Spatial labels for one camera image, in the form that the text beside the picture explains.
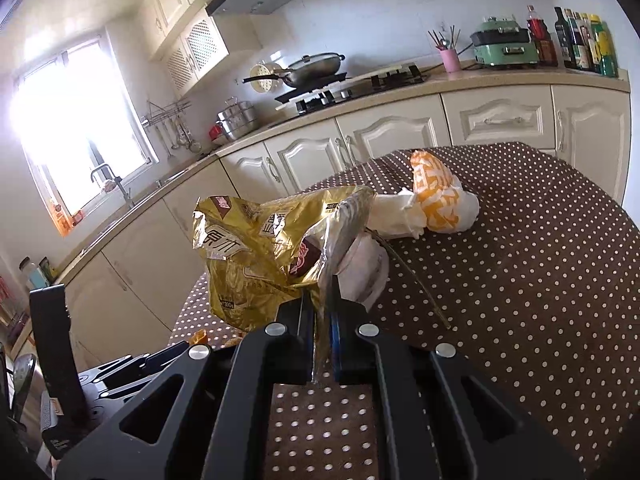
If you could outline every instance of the pink utensil holder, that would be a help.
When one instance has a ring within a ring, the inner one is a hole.
[[[462,67],[460,66],[460,60],[458,59],[458,53],[454,48],[448,50],[441,50],[440,56],[442,57],[442,63],[447,72],[460,72]]]

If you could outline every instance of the green electric cooker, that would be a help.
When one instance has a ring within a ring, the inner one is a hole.
[[[476,61],[492,68],[537,65],[538,51],[529,31],[515,19],[490,17],[471,35]]]

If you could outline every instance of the frying pan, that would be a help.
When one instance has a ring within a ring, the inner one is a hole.
[[[242,79],[242,82],[249,83],[260,79],[282,79],[285,85],[299,88],[315,79],[334,75],[340,70],[341,61],[344,61],[344,56],[335,52],[303,56],[288,68],[276,69],[273,74],[248,77]]]

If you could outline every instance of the polka dot tablecloth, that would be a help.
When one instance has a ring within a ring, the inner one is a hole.
[[[373,321],[418,348],[446,341],[539,420],[593,472],[638,410],[638,229],[571,166],[520,143],[433,148],[480,215],[466,232],[394,240],[431,287],[447,330],[397,262]],[[412,188],[411,151],[393,152],[311,189]],[[206,276],[170,341],[234,329],[209,313]],[[276,386],[267,479],[376,480],[375,416],[366,386]]]

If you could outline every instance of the window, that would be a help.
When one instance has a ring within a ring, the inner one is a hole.
[[[100,38],[65,50],[18,81],[12,119],[40,193],[70,218],[106,193],[108,163],[125,180],[155,158],[126,100]]]

